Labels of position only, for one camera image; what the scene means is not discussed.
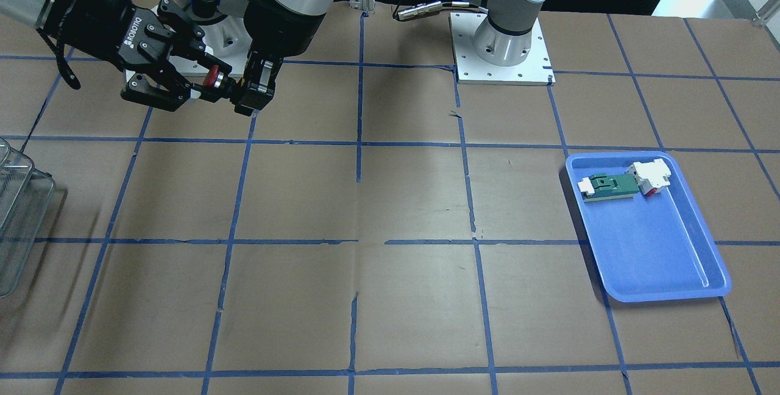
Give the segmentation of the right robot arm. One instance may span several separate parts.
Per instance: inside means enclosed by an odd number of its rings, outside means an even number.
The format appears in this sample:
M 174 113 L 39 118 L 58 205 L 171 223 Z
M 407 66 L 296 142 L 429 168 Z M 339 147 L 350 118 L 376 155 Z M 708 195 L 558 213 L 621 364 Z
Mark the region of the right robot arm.
M 66 47 L 129 78 L 127 101 L 174 112 L 189 99 L 229 100 L 249 116 L 275 97 L 285 58 L 307 50 L 333 0 L 2 0 L 2 14 L 31 27 L 61 78 L 81 84 Z

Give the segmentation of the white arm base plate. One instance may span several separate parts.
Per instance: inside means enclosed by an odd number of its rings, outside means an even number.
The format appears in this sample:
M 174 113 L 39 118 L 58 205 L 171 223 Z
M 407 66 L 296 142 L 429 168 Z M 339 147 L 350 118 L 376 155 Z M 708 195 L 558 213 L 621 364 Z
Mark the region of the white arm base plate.
M 556 82 L 541 22 L 530 33 L 506 35 L 483 13 L 449 15 L 452 51 L 461 84 L 552 86 Z

